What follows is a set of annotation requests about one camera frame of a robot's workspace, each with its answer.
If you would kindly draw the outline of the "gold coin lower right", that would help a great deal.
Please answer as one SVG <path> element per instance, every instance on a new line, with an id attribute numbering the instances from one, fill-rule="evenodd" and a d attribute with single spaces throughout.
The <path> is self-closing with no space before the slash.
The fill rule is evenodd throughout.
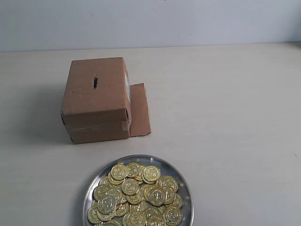
<path id="1" fill-rule="evenodd" d="M 183 221 L 183 213 L 176 206 L 168 206 L 163 212 L 165 223 L 169 226 L 178 226 Z"/>

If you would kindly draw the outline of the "gold coin left front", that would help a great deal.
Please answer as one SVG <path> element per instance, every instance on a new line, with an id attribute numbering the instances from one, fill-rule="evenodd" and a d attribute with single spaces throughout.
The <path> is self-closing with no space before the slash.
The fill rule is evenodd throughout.
<path id="1" fill-rule="evenodd" d="M 115 210 L 116 205 L 116 199 L 112 195 L 106 194 L 98 201 L 97 208 L 102 214 L 111 214 Z"/>

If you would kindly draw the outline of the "gold coin top left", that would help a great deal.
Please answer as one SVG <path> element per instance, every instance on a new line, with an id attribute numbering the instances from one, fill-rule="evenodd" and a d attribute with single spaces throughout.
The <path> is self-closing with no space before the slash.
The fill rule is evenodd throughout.
<path id="1" fill-rule="evenodd" d="M 128 169 L 124 164 L 116 164 L 111 169 L 111 176 L 115 180 L 123 180 L 128 175 Z"/>

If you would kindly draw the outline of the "gold coin right centre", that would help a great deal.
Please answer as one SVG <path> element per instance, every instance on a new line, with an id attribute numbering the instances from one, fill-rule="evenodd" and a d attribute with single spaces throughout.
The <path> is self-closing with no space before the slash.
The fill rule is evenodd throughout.
<path id="1" fill-rule="evenodd" d="M 161 206 L 166 200 L 166 192 L 161 187 L 153 187 L 148 194 L 148 201 L 154 206 Z"/>

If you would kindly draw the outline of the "gold coin top right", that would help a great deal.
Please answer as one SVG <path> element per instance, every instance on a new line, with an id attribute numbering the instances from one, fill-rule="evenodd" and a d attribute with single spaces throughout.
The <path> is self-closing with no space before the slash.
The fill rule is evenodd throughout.
<path id="1" fill-rule="evenodd" d="M 143 170 L 143 179 L 147 183 L 155 183 L 160 178 L 160 169 L 154 165 L 148 165 Z"/>

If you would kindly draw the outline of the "round steel plate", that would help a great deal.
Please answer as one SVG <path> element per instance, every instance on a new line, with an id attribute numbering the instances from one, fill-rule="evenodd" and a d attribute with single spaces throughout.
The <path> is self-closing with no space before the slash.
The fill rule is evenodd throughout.
<path id="1" fill-rule="evenodd" d="M 184 179 L 183 175 L 170 163 L 165 160 L 151 155 L 146 154 L 134 154 L 128 155 L 117 160 L 114 160 L 110 163 L 105 164 L 96 174 L 96 176 L 92 179 L 89 187 L 87 188 L 86 194 L 84 196 L 83 204 L 82 204 L 82 225 L 83 226 L 91 226 L 92 223 L 89 222 L 87 218 L 88 209 L 92 204 L 93 190 L 97 187 L 99 181 L 109 173 L 109 170 L 118 162 L 122 163 L 130 163 L 130 162 L 138 162 L 142 165 L 155 165 L 161 169 L 161 174 L 163 176 L 170 175 L 173 176 L 177 182 L 179 183 L 179 194 L 182 196 L 184 205 L 182 208 L 182 212 L 184 215 L 182 226 L 191 226 L 194 219 L 194 206 L 193 200 L 190 194 L 189 186 Z"/>

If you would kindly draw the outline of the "brown cardboard slotted box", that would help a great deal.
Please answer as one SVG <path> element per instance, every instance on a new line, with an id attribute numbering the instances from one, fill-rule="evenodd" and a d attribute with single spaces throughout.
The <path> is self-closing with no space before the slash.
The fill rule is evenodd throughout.
<path id="1" fill-rule="evenodd" d="M 123 57 L 72 61 L 61 118 L 74 144 L 151 133 L 145 86 L 129 83 Z"/>

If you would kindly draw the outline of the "gold coin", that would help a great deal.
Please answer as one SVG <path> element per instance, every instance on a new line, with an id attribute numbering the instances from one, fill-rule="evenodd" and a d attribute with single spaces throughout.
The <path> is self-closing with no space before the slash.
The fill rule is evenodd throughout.
<path id="1" fill-rule="evenodd" d="M 143 179 L 147 183 L 155 183 L 160 178 L 160 169 L 154 165 L 148 165 L 143 170 Z"/>
<path id="2" fill-rule="evenodd" d="M 148 201 L 154 206 L 161 206 L 166 200 L 166 192 L 161 187 L 153 187 L 148 194 Z"/>
<path id="3" fill-rule="evenodd" d="M 112 195 L 106 194 L 98 201 L 97 208 L 102 214 L 111 214 L 115 210 L 116 205 L 116 199 Z"/>
<path id="4" fill-rule="evenodd" d="M 134 195 L 139 190 L 138 182 L 133 178 L 127 178 L 122 183 L 122 191 L 126 195 Z"/>
<path id="5" fill-rule="evenodd" d="M 163 212 L 165 223 L 169 226 L 178 226 L 183 221 L 183 213 L 176 206 L 168 206 Z"/>
<path id="6" fill-rule="evenodd" d="M 128 169 L 124 164 L 116 164 L 111 169 L 111 176 L 115 180 L 123 180 L 128 175 Z"/>
<path id="7" fill-rule="evenodd" d="M 126 165 L 127 168 L 127 177 L 135 178 L 140 173 L 140 164 L 137 162 L 130 162 Z"/>

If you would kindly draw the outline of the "gold coin top middle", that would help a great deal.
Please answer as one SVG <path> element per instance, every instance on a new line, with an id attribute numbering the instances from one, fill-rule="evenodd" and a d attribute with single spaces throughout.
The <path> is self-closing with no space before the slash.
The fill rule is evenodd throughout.
<path id="1" fill-rule="evenodd" d="M 140 164 L 137 162 L 130 162 L 126 165 L 127 168 L 127 177 L 135 178 L 140 173 Z"/>

